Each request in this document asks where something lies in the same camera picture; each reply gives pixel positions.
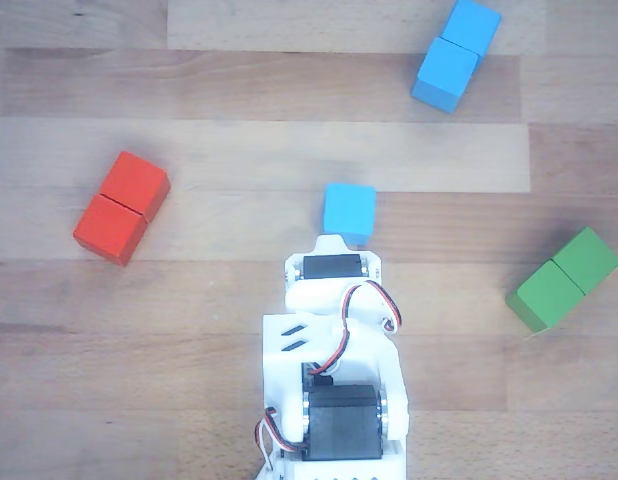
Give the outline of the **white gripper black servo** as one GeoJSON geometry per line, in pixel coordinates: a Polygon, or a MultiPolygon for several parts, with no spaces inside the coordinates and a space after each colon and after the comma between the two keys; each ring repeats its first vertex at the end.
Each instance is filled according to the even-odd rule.
{"type": "Polygon", "coordinates": [[[296,253],[284,263],[284,304],[288,313],[338,313],[345,293],[355,287],[350,301],[352,316],[366,320],[389,317],[386,300],[372,285],[382,282],[378,255],[351,251],[339,234],[319,235],[314,250],[319,252],[296,253]]]}

